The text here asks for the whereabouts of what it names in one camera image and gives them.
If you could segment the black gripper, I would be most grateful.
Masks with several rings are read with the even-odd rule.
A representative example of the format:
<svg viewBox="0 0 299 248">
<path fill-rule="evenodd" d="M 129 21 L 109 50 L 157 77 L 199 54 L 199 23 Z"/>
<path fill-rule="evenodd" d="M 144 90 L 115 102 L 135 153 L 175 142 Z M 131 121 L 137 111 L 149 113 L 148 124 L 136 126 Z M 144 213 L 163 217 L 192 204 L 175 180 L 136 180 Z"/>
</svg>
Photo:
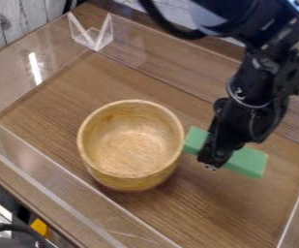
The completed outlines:
<svg viewBox="0 0 299 248">
<path fill-rule="evenodd" d="M 227 84 L 228 96 L 244 108 L 245 142 L 263 142 L 284 118 L 289 97 L 299 94 L 299 15 L 231 19 L 212 27 L 245 46 L 241 64 Z"/>
</svg>

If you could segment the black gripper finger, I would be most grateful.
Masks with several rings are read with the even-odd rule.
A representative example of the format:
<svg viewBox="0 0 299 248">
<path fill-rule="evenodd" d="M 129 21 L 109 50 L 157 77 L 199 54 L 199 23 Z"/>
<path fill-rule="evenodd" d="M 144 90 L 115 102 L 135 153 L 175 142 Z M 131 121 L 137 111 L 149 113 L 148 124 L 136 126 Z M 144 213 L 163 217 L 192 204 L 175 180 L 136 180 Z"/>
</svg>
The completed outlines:
<svg viewBox="0 0 299 248">
<path fill-rule="evenodd" d="M 245 144 L 245 117 L 244 108 L 233 100 L 217 100 L 213 103 L 208 137 L 196 155 L 196 160 L 213 170 L 228 162 L 235 151 Z"/>
</svg>

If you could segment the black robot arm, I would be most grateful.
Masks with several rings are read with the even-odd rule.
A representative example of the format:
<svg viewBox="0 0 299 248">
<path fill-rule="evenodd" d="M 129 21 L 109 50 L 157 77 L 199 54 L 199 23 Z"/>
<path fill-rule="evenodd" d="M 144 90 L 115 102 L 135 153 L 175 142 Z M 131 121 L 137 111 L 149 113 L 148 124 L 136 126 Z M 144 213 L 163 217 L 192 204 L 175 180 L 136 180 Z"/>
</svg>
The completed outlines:
<svg viewBox="0 0 299 248">
<path fill-rule="evenodd" d="M 243 61 L 213 104 L 208 137 L 196 159 L 224 166 L 235 152 L 260 143 L 284 118 L 299 94 L 299 0 L 189 0 L 195 29 L 164 17 L 153 0 L 139 0 L 156 25 L 175 37 L 232 38 L 244 45 Z"/>
</svg>

